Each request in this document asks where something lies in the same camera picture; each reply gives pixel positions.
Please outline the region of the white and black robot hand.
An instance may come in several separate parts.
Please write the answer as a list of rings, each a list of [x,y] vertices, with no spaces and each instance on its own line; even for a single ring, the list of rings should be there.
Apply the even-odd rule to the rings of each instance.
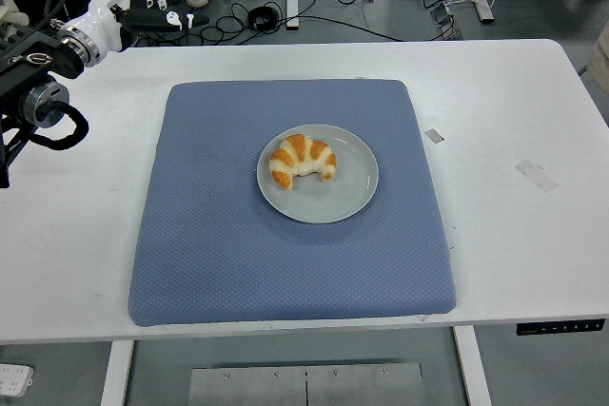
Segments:
[[[179,0],[91,0],[88,11],[68,21],[58,32],[88,66],[101,62],[109,52],[122,51],[135,42],[137,32],[188,31],[208,23],[200,13],[176,10]]]

